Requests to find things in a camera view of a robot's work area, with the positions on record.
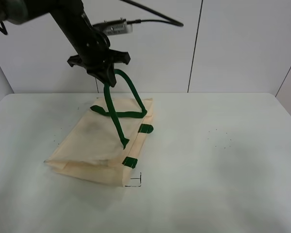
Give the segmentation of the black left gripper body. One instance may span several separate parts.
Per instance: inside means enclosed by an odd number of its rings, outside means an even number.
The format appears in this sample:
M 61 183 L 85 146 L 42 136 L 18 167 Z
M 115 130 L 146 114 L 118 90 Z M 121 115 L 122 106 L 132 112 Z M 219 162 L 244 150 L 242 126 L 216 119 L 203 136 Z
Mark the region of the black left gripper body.
M 94 73 L 102 72 L 115 63 L 128 64 L 130 55 L 110 49 L 110 34 L 120 34 L 120 30 L 108 30 L 107 26 L 68 26 L 67 38 L 77 55 L 68 59 L 68 64 L 80 66 Z

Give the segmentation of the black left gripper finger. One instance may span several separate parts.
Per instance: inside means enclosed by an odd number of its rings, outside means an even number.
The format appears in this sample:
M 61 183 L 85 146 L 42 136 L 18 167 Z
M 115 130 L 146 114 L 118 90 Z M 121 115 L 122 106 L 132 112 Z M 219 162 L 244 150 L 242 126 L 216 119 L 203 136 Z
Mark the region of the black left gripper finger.
M 111 87 L 116 85 L 114 63 L 91 67 L 87 69 L 87 74 L 97 78 L 103 84 L 108 84 Z

